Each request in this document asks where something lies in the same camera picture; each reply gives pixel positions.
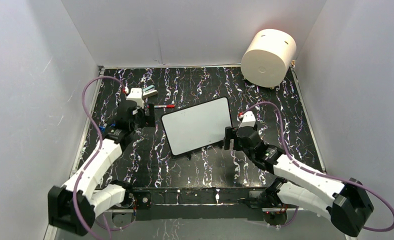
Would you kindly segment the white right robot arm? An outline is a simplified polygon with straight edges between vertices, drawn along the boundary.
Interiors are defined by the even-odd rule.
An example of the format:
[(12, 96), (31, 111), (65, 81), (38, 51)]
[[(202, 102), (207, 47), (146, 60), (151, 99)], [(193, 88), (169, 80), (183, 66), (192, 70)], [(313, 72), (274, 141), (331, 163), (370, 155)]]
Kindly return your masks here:
[(276, 176), (262, 196), (273, 207), (294, 205), (328, 220), (343, 234), (357, 237), (374, 206), (360, 181), (327, 178), (321, 172), (264, 143), (255, 127), (226, 127), (224, 149), (242, 151), (260, 170)]

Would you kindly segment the red capped whiteboard marker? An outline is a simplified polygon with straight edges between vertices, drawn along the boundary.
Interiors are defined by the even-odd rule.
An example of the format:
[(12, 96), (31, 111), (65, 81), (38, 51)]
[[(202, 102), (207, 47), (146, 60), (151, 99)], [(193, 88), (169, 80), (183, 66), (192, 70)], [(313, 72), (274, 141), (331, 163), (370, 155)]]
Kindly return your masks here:
[(153, 104), (148, 104), (147, 108), (155, 108), (155, 109), (174, 109), (175, 105), (174, 104), (169, 104), (169, 105), (153, 105)]

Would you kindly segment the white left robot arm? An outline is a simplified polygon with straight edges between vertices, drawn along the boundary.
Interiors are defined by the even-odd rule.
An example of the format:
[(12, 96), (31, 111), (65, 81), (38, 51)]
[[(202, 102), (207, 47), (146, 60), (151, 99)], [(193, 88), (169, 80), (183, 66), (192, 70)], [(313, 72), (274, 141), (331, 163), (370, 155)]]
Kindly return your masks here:
[(78, 236), (85, 236), (97, 217), (115, 205), (129, 208), (136, 197), (130, 183), (111, 181), (96, 190), (106, 171), (133, 141), (138, 129), (154, 127), (155, 106), (124, 100), (104, 130), (95, 125), (98, 143), (89, 158), (62, 186), (53, 186), (47, 194), (48, 223)]

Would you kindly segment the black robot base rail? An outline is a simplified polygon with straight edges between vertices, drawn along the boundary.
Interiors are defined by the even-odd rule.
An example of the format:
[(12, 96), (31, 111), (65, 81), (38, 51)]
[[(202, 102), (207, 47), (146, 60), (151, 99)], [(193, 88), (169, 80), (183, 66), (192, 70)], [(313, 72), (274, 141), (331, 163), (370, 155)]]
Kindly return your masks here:
[(264, 187), (133, 188), (130, 195), (139, 221), (244, 219), (282, 225), (290, 210)]

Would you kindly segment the black framed whiteboard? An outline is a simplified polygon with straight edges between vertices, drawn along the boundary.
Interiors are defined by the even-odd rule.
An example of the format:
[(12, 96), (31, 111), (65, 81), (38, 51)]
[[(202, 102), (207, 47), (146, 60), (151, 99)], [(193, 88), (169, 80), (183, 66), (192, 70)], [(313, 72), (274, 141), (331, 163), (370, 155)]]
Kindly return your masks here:
[(232, 126), (229, 100), (220, 97), (166, 113), (161, 123), (173, 156), (217, 144)]

